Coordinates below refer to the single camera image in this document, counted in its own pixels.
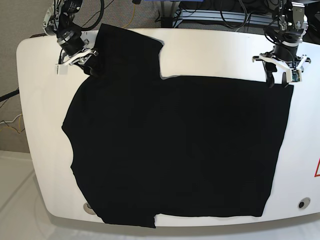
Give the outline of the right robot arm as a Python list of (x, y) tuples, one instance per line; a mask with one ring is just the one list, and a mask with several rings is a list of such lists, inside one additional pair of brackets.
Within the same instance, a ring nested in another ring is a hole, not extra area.
[(57, 44), (61, 48), (57, 63), (59, 75), (65, 74), (68, 66), (77, 66), (89, 76), (96, 77), (100, 74), (98, 50), (90, 47), (90, 41), (82, 38), (82, 33), (93, 30), (100, 23), (105, 2), (100, 1), (99, 16), (89, 27), (74, 23), (75, 14), (79, 12), (82, 5), (81, 0), (54, 0), (42, 22), (45, 34), (56, 36)]

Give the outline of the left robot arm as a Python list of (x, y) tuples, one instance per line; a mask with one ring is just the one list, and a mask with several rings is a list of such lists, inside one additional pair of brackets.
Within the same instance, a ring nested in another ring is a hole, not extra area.
[(305, 5), (291, 0), (279, 2), (272, 22), (264, 29), (264, 36), (273, 44), (269, 52), (253, 56), (252, 61), (263, 63), (266, 84), (269, 88), (275, 85), (273, 73), (278, 68), (283, 70), (281, 85), (285, 88), (289, 83), (302, 81), (304, 63), (311, 63), (306, 55), (297, 56), (299, 44), (308, 29)]

